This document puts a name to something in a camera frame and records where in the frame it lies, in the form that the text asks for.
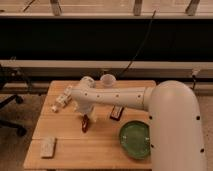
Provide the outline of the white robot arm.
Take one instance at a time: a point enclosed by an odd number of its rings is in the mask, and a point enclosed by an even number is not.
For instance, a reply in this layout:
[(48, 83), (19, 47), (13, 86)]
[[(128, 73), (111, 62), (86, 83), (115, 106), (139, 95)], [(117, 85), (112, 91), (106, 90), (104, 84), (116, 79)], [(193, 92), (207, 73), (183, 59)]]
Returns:
[(101, 103), (149, 114), (152, 171), (207, 171), (202, 117), (195, 93), (179, 81), (155, 87), (93, 88), (81, 79), (71, 96), (81, 107)]

